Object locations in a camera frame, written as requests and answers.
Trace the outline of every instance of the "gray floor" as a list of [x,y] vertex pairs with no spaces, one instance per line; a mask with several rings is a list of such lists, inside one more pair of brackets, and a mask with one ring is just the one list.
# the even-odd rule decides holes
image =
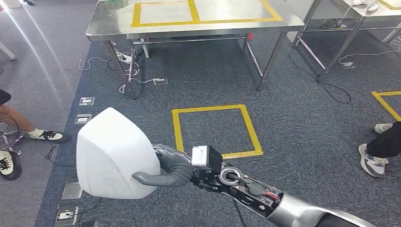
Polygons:
[[[318,34],[305,39],[326,61],[344,35]],[[255,37],[251,45],[260,61],[265,62],[265,53],[271,52],[277,34],[259,33]],[[366,37],[366,32],[360,33],[358,42],[353,42],[347,52],[387,50],[385,45]],[[233,165],[301,199],[351,212],[377,226],[401,226],[400,157],[390,159],[386,178],[374,179],[361,169],[357,152],[359,144],[375,137],[372,125],[394,121],[370,92],[399,90],[399,57],[394,53],[381,58],[355,57],[357,69],[336,67],[323,76],[324,81],[350,93],[352,103],[342,105],[289,60],[290,50],[286,41],[266,89],[256,92],[252,63],[234,41],[155,45],[151,59],[141,60],[143,79],[168,78],[169,84],[147,84],[137,101],[120,95],[117,88],[121,82],[116,73],[97,62],[82,75],[65,130],[71,134],[78,132],[80,127],[73,124],[76,114],[96,115],[112,106],[136,123],[152,142],[174,146],[172,109],[244,104],[264,155],[231,159]],[[93,56],[107,57],[102,44],[91,45],[88,57]],[[291,56],[298,65],[308,68],[296,49]],[[337,98],[345,98],[340,91],[330,90]],[[82,96],[95,96],[95,105],[78,106]],[[186,113],[180,117],[187,151],[200,144],[212,144],[222,153],[252,148],[243,120],[235,110]],[[75,143],[62,145],[60,150],[59,164],[73,165]],[[52,226],[64,182],[76,181],[75,168],[53,169],[37,227]],[[98,198],[86,193],[79,200],[60,201],[61,205],[77,205],[81,209],[91,208],[97,202]],[[249,226],[267,225],[255,215],[243,212]],[[191,185],[160,188],[136,201],[103,199],[81,217],[81,221],[91,219],[99,220],[101,227],[240,226],[230,199]]]
[[[38,0],[0,12],[0,40],[17,57],[8,61],[0,52],[0,88],[13,95],[10,105],[38,128],[64,130],[79,82],[79,59],[86,58],[90,42],[85,30],[96,0]],[[17,146],[23,175],[14,182],[0,179],[0,214],[4,227],[35,223],[52,164],[44,160],[49,145],[23,141]]]

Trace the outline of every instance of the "floor socket cover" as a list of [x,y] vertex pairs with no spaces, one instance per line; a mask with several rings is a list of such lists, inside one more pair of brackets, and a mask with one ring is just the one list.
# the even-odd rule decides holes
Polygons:
[[81,198],[81,196],[82,196],[82,188],[79,185],[79,183],[66,183],[61,199],[74,200]]
[[79,101],[79,105],[93,105],[95,103],[95,97],[82,97]]
[[78,207],[59,207],[54,227],[73,226],[77,222]]
[[342,66],[343,69],[345,70],[351,70],[351,69],[356,69],[356,67],[354,65],[350,65],[350,66]]
[[154,83],[155,85],[163,85],[163,84],[168,84],[168,80],[167,80],[167,78],[164,78],[163,81],[156,81],[156,80],[154,80],[153,83]]
[[91,114],[78,114],[75,118],[75,124],[86,124],[92,119]]

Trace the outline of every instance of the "shoe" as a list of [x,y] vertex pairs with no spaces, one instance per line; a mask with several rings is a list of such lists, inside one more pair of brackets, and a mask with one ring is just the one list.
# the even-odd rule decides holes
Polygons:
[[373,131],[382,134],[384,131],[387,129],[391,128],[392,124],[376,124],[375,127],[373,128]]
[[358,147],[361,155],[361,166],[371,176],[384,177],[384,167],[388,164],[386,158],[374,157],[367,153],[367,144],[361,144]]
[[8,181],[21,176],[22,168],[18,156],[8,151],[0,150],[0,175]]
[[352,5],[354,5],[354,6],[359,6],[359,5],[362,5],[362,4],[363,4],[362,0],[353,0],[352,1]]
[[377,4],[376,1],[372,3],[371,5],[368,6],[367,11],[368,12],[376,12],[379,9],[379,4]]
[[52,143],[63,144],[71,141],[71,136],[57,131],[35,130],[28,135],[35,140],[47,140]]
[[320,26],[324,28],[340,28],[341,24],[339,23],[340,20],[338,19],[327,19],[324,20]]

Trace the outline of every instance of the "black cable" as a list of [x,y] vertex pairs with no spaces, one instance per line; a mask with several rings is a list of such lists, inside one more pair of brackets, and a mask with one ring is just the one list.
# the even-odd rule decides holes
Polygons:
[[112,60],[112,59],[110,59],[110,60],[108,60],[108,61],[106,62],[107,67],[109,67],[109,69],[110,69],[111,71],[118,71],[118,70],[114,70],[114,69],[112,69],[112,67],[110,67],[109,62],[110,62],[111,60]]
[[102,197],[99,198],[99,201],[96,203],[95,206],[93,206],[93,207],[91,207],[91,208],[89,208],[89,209],[87,209],[87,210],[84,210],[84,211],[82,211],[81,213],[74,214],[74,215],[68,215],[68,216],[77,216],[77,215],[85,214],[85,213],[89,212],[90,210],[96,208],[101,202],[102,202]]
[[[85,212],[85,209],[86,209],[86,208],[87,208],[87,206],[85,205],[84,208],[83,208],[83,210],[82,210],[82,213]],[[82,227],[82,225],[81,225],[81,218],[82,218],[82,216],[83,216],[83,215],[80,215],[80,217],[78,218],[78,227]]]
[[[319,80],[320,74],[317,75],[317,76],[315,76],[315,75],[313,75],[312,73],[308,72],[306,69],[304,69],[304,68],[300,67],[299,65],[297,65],[297,64],[295,63],[295,61],[292,59],[292,57],[291,57],[291,52],[292,52],[292,50],[293,50],[293,49],[291,49],[291,51],[288,52],[288,57],[290,58],[290,60],[292,61],[292,63],[293,63],[295,66],[297,66],[299,69],[301,69],[302,71],[304,71],[305,73],[307,73],[307,74],[309,74],[311,77],[313,77],[313,78],[315,79],[316,83],[319,84],[320,86],[322,86],[322,87],[326,90],[326,92],[330,95],[330,97],[331,97],[332,99],[334,99],[336,102],[341,103],[341,104],[349,104],[349,103],[351,103],[352,99],[351,99],[351,95],[348,93],[348,91],[346,91],[345,89],[343,89],[343,88],[341,88],[341,87],[339,87],[339,86],[337,86],[337,85],[325,83],[325,82]],[[335,88],[337,88],[337,89],[343,91],[343,92],[347,95],[348,101],[342,102],[342,101],[336,99],[336,98],[333,96],[333,94],[328,90],[328,88],[327,88],[325,85],[327,85],[327,86],[332,86],[332,87],[335,87]]]
[[[1,111],[0,111],[0,114],[4,114],[4,115],[8,116],[9,118],[11,118],[11,119],[13,120],[14,124],[15,124],[15,127],[17,128],[17,131],[18,131],[17,138],[19,138],[20,136],[22,136],[22,131],[19,129],[19,126],[18,126],[18,124],[17,124],[17,121],[16,121],[12,116],[10,116],[10,115],[7,114],[7,113],[4,113],[4,112],[1,112]],[[15,141],[12,142],[12,143],[9,144],[9,145],[6,145],[6,146],[0,148],[0,149],[4,149],[4,148],[6,148],[6,147],[11,147],[11,146],[13,146],[14,144],[15,144]]]
[[244,221],[244,219],[242,218],[241,211],[239,210],[237,201],[236,201],[235,199],[233,199],[233,202],[234,202],[235,210],[237,211],[237,214],[238,214],[238,216],[239,216],[239,219],[240,219],[240,221],[241,221],[242,226],[243,226],[243,227],[246,227],[245,221]]
[[241,179],[240,177],[238,177],[235,173],[228,173],[226,175],[226,177],[227,177],[227,179],[237,180],[237,181],[239,181],[239,183],[241,183],[243,185],[248,185],[248,182],[246,182],[243,179]]
[[[38,140],[38,139],[33,139],[33,138],[22,138],[23,140]],[[55,163],[51,158],[53,156],[53,152],[54,149],[57,147],[57,145],[53,145],[50,141],[48,140],[38,140],[38,141],[45,141],[50,143],[50,146],[52,147],[49,152],[47,152],[47,154],[44,156],[44,159],[49,160],[51,163],[55,164],[56,166],[61,166],[61,167],[75,167],[75,165],[73,166],[67,166],[67,165],[61,165],[61,164],[57,164]]]
[[[10,116],[10,115],[7,114],[7,113],[4,113],[4,112],[1,112],[1,111],[0,111],[0,114],[7,115],[9,118],[11,118],[11,119],[13,120],[13,122],[14,122],[14,124],[15,124],[15,127],[17,128],[17,131],[18,131],[17,138],[19,138],[19,137],[22,135],[22,131],[19,129],[19,125],[18,125],[17,121],[16,121],[12,116]],[[22,139],[23,139],[23,140],[37,140],[37,139],[33,139],[33,138],[22,138]],[[10,145],[7,145],[7,147],[12,146],[12,145],[14,145],[14,144],[15,144],[15,142],[12,142]],[[55,164],[56,166],[75,167],[75,166],[64,166],[64,165],[60,165],[60,164],[57,164],[57,163],[53,162],[53,161],[51,160],[51,157],[52,157],[52,155],[53,155],[53,151],[54,151],[55,148],[56,148],[56,145],[52,146],[52,148],[49,150],[49,152],[44,156],[44,159],[49,160],[51,163]]]

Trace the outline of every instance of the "bare leg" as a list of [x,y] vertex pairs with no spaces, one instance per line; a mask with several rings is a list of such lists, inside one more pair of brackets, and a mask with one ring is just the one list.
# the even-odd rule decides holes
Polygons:
[[34,131],[36,129],[36,127],[29,122],[26,117],[18,112],[18,110],[7,105],[0,105],[0,121],[14,126],[17,123],[18,127],[26,132]]

